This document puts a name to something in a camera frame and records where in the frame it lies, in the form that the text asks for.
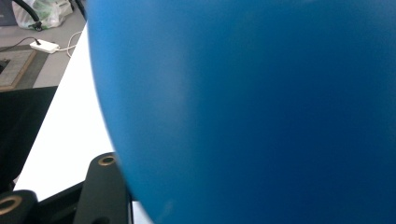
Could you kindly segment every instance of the screw hole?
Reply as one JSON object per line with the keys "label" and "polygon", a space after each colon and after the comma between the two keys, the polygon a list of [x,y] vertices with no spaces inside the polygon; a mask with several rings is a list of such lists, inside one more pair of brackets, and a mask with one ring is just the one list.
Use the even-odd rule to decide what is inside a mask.
{"label": "screw hole", "polygon": [[116,159],[113,156],[106,156],[100,159],[98,163],[101,166],[107,166],[113,164],[114,162],[116,162]]}
{"label": "screw hole", "polygon": [[7,214],[14,210],[22,202],[22,197],[18,195],[11,195],[0,200],[0,215]]}

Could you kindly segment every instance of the black metal bracket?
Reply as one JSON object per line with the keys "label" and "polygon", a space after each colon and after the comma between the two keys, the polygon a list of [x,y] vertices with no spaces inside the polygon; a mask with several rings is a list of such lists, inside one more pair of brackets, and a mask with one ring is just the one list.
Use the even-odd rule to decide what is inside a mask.
{"label": "black metal bracket", "polygon": [[132,200],[114,155],[106,153],[92,160],[85,181],[40,203],[30,190],[1,194],[0,223],[134,223]]}

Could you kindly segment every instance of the black cloth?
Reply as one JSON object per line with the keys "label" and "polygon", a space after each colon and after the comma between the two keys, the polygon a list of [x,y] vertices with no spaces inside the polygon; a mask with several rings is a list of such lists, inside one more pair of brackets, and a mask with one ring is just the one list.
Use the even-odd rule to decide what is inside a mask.
{"label": "black cloth", "polygon": [[56,90],[0,92],[0,193],[21,173]]}

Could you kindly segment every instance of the white surface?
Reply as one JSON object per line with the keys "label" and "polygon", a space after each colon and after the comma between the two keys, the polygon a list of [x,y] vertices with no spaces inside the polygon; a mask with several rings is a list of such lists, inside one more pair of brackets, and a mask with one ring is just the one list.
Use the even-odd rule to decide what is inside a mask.
{"label": "white surface", "polygon": [[[83,181],[91,160],[110,151],[84,29],[15,190],[32,190],[42,201]],[[134,223],[150,223],[139,208]]]}

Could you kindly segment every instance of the white charger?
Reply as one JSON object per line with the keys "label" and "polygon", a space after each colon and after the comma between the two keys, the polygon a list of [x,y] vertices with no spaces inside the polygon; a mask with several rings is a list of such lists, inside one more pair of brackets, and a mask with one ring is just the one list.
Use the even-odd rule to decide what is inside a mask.
{"label": "white charger", "polygon": [[32,49],[38,49],[47,53],[54,53],[60,48],[59,45],[50,43],[45,40],[38,39],[38,42],[40,43],[40,45],[37,45],[36,42],[33,42],[32,44],[30,44],[30,47],[32,47]]}

